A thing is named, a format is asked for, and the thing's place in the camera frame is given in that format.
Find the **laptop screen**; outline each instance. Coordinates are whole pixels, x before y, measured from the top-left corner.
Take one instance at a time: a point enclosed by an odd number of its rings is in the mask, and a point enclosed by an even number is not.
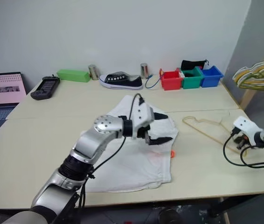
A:
[[[0,73],[0,106],[16,105],[25,96],[20,72]]]

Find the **floor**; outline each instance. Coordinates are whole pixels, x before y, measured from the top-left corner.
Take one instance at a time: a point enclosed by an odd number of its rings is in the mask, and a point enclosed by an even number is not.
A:
[[[182,224],[225,224],[223,216],[209,218],[208,207],[208,204],[203,203],[171,206],[179,213]],[[158,224],[159,212],[163,208],[144,206],[129,209],[87,209],[81,214],[81,224]],[[230,224],[264,224],[264,195],[231,209],[228,216]],[[8,216],[0,215],[0,224],[7,218]]]

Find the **blue cable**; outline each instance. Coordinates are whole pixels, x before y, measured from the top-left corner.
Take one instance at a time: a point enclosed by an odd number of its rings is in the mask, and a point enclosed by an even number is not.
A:
[[[152,86],[150,86],[150,87],[147,87],[147,86],[146,86],[147,81],[149,81],[149,79],[153,76],[153,75],[149,75],[149,77],[148,77],[147,80],[146,80],[145,87],[146,87],[147,89],[151,89],[151,88],[153,88],[153,87],[154,87],[154,86],[160,81],[160,79],[164,76],[164,74],[165,74],[165,72],[159,77],[159,79],[156,81],[156,83],[155,83],[154,85],[152,85]]]

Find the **white shoe sole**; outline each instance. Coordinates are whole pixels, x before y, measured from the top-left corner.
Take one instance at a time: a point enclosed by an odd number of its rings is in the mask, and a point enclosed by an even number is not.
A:
[[[111,85],[108,83],[103,82],[101,79],[99,79],[99,82],[102,86],[109,88],[109,89],[115,89],[115,90],[141,90],[143,88],[143,85],[141,86],[126,86],[126,85]]]

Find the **white cloth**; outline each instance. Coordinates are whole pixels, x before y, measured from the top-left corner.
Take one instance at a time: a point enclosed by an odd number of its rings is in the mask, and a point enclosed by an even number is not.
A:
[[[133,97],[125,96],[108,114],[112,116],[125,115],[129,117]],[[151,106],[154,112],[163,113]],[[100,167],[95,173],[95,179],[89,179],[87,192],[130,192],[142,189],[153,189],[162,183],[171,181],[170,154],[171,146],[178,130],[171,118],[155,120],[150,124],[149,135],[152,139],[172,137],[162,145],[149,146],[144,139],[127,138],[122,149],[111,160]],[[121,145],[123,138],[110,142],[94,167],[110,157]]]

